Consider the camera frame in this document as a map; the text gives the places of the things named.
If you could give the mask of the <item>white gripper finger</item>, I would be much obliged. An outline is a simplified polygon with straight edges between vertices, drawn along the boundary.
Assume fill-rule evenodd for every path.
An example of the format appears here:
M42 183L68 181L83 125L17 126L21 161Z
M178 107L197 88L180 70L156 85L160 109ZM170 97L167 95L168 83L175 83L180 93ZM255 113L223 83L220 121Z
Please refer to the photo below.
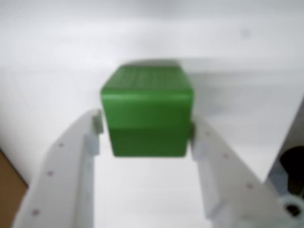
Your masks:
M102 113L93 109L57 138L30 182L14 228L94 227L94 159L102 132Z
M285 211L224 139L203 119L192 122L192 157L203 206L214 228L280 228Z

